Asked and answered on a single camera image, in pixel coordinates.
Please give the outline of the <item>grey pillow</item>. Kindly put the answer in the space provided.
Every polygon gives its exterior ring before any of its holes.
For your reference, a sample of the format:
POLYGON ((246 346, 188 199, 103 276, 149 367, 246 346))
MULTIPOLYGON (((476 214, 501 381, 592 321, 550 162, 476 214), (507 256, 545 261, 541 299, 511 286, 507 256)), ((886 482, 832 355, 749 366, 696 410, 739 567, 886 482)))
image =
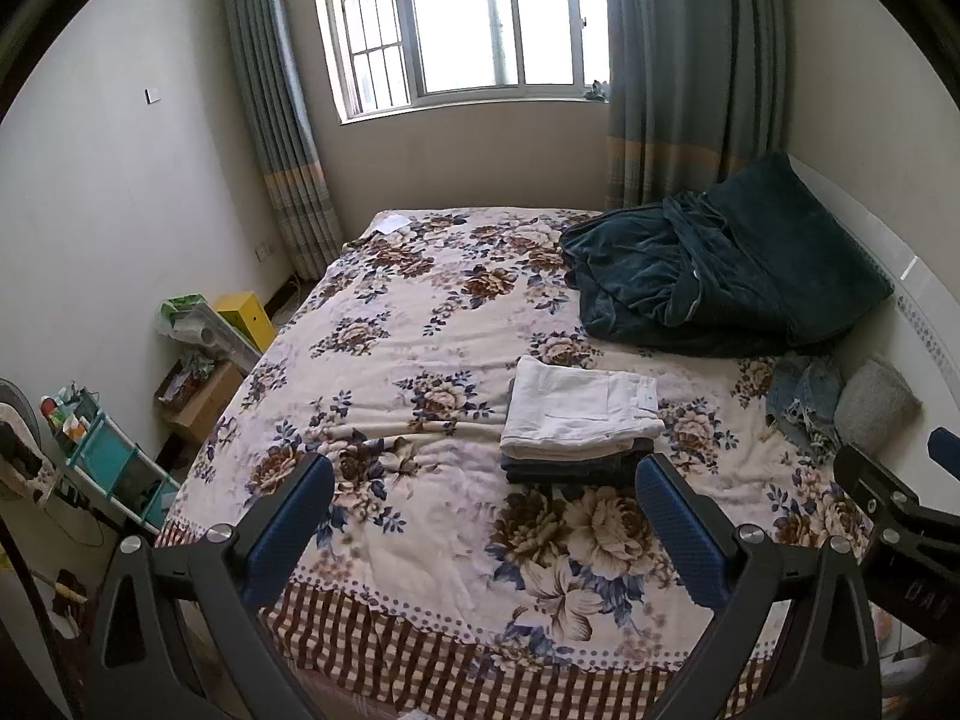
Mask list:
POLYGON ((921 401, 908 382, 882 356, 871 356, 839 395, 836 432, 843 444, 875 455, 919 415, 921 401))

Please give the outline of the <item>left grey striped curtain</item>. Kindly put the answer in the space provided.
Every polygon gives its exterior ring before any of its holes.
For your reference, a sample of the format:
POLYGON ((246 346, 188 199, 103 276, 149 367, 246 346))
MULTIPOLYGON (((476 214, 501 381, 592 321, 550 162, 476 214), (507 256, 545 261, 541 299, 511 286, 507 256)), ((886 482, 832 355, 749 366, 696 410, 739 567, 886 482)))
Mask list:
POLYGON ((320 280, 343 245, 302 94, 285 0, 224 0, 245 120, 298 277, 320 280))

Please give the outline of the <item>white headboard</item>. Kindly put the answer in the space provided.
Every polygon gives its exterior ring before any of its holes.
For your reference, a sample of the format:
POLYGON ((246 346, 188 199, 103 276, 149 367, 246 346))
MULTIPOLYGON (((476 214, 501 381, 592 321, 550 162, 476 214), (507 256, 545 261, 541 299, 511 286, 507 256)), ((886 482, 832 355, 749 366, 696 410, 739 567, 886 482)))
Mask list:
POLYGON ((892 283, 893 293, 836 350, 844 374, 873 355, 900 372, 921 408, 878 450, 931 509, 958 511, 958 481, 928 454, 934 429, 958 431, 958 302, 914 250, 839 185, 794 158, 794 172, 892 283))

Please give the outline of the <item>window with metal bars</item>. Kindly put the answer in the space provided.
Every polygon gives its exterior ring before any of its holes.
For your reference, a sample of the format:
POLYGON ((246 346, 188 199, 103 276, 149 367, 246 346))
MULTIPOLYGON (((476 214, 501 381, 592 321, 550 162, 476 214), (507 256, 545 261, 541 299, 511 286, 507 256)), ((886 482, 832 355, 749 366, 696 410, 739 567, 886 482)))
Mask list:
POLYGON ((607 0, 316 0, 342 121, 608 94, 607 0))

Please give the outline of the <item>white plastic bag bundle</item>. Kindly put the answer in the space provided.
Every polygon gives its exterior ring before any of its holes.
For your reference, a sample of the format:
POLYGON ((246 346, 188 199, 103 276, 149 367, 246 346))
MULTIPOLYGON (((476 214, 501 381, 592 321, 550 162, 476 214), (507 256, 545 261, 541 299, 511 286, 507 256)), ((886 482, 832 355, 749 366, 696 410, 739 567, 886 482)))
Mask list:
POLYGON ((232 362, 243 374, 249 374, 262 356, 202 294, 165 299, 156 312, 156 328, 163 337, 200 349, 215 361, 232 362))

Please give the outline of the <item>floral bed blanket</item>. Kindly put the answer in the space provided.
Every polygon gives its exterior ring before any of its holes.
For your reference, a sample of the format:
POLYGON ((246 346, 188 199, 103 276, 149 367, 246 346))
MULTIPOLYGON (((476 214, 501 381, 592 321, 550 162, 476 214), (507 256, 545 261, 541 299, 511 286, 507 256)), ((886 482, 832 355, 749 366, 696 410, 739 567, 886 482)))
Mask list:
POLYGON ((766 431, 773 364, 590 338, 565 210, 417 211, 348 245, 226 406, 161 528, 236 522, 306 455, 331 515, 263 619, 331 717, 633 718, 693 649, 693 605, 630 481, 514 486, 519 359, 658 384, 659 452, 779 543, 866 544, 832 473, 766 431))

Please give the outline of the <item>light blue denim shorts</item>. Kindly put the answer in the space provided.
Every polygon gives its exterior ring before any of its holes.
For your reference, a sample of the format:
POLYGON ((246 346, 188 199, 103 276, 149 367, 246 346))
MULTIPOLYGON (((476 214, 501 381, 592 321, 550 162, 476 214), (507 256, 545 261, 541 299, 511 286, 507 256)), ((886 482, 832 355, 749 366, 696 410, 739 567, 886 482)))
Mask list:
POLYGON ((832 359, 782 356, 766 394, 766 431, 782 434, 815 466, 832 463, 841 445, 835 426, 841 390, 843 379, 832 359))

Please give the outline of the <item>dark teal crumpled blanket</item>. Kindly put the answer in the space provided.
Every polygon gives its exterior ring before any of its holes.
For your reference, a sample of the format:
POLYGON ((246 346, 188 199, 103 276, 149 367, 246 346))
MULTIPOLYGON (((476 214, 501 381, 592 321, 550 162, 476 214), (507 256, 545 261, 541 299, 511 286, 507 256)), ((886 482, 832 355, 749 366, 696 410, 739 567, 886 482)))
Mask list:
POLYGON ((560 247, 591 337, 674 355, 825 351, 892 294, 782 153, 567 227, 560 247))

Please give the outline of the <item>grey striped curtain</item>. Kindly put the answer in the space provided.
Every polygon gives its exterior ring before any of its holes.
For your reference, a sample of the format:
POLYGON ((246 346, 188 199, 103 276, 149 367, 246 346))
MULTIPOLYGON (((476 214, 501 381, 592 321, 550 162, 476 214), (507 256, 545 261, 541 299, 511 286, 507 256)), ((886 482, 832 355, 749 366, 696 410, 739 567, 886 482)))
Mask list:
POLYGON ((781 146, 786 0, 607 0, 607 203, 703 192, 781 146))
POLYGON ((302 94, 285 0, 224 0, 245 120, 298 277, 320 280, 343 245, 302 94))

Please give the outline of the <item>cardboard box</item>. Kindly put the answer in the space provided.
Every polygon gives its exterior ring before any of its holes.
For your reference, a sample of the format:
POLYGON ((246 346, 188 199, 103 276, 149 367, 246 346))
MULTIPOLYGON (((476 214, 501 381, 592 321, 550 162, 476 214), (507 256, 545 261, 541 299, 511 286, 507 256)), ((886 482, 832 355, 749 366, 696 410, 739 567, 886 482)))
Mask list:
POLYGON ((176 362, 155 390, 161 419, 189 444, 200 445, 210 436, 224 408, 242 383, 242 372, 232 362, 218 362, 206 379, 197 379, 176 362))

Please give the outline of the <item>right grey striped curtain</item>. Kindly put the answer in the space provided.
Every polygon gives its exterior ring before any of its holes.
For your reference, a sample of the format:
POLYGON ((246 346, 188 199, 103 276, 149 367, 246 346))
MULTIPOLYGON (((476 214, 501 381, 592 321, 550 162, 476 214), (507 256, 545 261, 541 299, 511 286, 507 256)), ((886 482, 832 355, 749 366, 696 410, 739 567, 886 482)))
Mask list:
POLYGON ((786 0, 607 0, 607 203, 703 192, 781 146, 786 0))

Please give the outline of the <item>teal storage cart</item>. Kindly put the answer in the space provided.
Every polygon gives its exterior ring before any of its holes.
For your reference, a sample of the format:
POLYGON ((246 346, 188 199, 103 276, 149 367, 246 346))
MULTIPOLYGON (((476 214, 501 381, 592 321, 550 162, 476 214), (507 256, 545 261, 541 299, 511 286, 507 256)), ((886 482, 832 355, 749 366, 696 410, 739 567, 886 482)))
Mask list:
POLYGON ((119 427, 87 388, 60 388, 39 411, 68 468, 133 523, 157 535, 181 485, 119 427))

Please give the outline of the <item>folded dark blue pants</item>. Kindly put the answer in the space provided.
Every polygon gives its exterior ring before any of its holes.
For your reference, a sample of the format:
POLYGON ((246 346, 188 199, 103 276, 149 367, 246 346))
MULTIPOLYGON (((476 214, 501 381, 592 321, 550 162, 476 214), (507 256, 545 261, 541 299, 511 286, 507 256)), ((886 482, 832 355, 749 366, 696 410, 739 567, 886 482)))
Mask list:
POLYGON ((656 449, 652 439, 636 439, 630 449, 586 460, 516 460, 501 457, 511 484, 585 484, 622 486, 635 476, 636 465, 656 449))

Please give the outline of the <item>yellow box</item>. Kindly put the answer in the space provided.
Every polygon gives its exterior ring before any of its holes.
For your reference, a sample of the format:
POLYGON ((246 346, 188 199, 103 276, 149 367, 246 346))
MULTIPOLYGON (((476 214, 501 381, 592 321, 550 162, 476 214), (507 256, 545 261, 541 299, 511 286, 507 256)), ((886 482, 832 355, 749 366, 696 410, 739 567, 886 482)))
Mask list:
POLYGON ((220 316, 259 351, 265 353, 277 336, 274 324, 252 291, 221 294, 213 302, 220 316))

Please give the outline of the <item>white pants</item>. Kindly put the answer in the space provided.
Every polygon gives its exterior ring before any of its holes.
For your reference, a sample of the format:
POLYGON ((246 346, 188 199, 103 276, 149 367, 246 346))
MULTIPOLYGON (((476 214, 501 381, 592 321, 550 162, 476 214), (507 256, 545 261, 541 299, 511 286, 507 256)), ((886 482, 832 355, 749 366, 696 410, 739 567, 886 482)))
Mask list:
POLYGON ((652 440, 665 429, 658 383, 625 371, 517 361, 501 454, 521 461, 597 460, 652 440))

